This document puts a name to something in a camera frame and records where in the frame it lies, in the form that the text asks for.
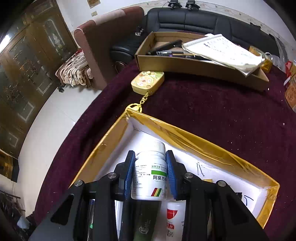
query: paper document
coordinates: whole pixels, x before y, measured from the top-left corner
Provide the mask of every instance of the paper document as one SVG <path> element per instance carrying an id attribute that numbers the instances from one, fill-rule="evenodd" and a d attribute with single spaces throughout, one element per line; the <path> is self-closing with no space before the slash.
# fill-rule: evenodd
<path id="1" fill-rule="evenodd" d="M 245 76 L 255 71 L 264 62 L 262 56 L 252 54 L 232 43 L 222 34 L 207 34 L 207 37 L 182 44 L 182 47 L 192 54 L 233 67 Z"/>

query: chair wheel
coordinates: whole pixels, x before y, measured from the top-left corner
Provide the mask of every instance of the chair wheel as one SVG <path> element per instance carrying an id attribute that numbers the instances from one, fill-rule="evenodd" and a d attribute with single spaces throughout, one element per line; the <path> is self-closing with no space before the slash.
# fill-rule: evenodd
<path id="1" fill-rule="evenodd" d="M 61 85 L 61 86 L 59 86 L 57 89 L 59 90 L 59 92 L 63 93 L 63 92 L 65 91 L 65 90 L 64 90 L 64 87 L 65 87 L 65 86 L 62 86 L 62 85 Z"/>

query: white pill bottle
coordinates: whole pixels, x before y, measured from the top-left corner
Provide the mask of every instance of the white pill bottle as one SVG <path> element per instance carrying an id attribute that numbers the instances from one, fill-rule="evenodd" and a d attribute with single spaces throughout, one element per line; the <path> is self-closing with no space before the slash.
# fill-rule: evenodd
<path id="1" fill-rule="evenodd" d="M 186 201 L 169 201 L 167 206 L 167 241 L 181 241 Z"/>
<path id="2" fill-rule="evenodd" d="M 132 183 L 132 199 L 161 201 L 166 199 L 167 164 L 165 145 L 150 140 L 137 153 Z"/>

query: black leather sofa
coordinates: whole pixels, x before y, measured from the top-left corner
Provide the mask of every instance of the black leather sofa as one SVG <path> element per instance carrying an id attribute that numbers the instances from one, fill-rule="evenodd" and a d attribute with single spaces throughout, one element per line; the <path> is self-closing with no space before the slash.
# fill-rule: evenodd
<path id="1" fill-rule="evenodd" d="M 245 49 L 253 45 L 264 52 L 279 56 L 272 35 L 261 31 L 260 26 L 247 24 L 221 14 L 185 8 L 153 8 L 144 16 L 141 36 L 131 33 L 126 39 L 114 44 L 110 56 L 115 63 L 128 64 L 146 36 L 154 31 L 182 31 L 198 34 L 222 34 Z"/>

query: bottle label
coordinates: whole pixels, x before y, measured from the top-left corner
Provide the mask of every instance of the bottle label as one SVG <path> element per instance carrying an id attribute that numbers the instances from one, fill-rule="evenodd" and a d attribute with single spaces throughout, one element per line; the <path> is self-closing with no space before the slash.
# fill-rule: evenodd
<path id="1" fill-rule="evenodd" d="M 135 164 L 133 196 L 165 197 L 167 167 L 159 163 Z"/>
<path id="2" fill-rule="evenodd" d="M 178 210 L 170 210 L 167 209 L 167 219 L 172 219 L 174 216 L 176 216 Z"/>
<path id="3" fill-rule="evenodd" d="M 167 223 L 167 228 L 169 228 L 169 229 L 174 229 L 175 226 L 174 226 L 173 224 L 171 224 L 171 223 Z"/>

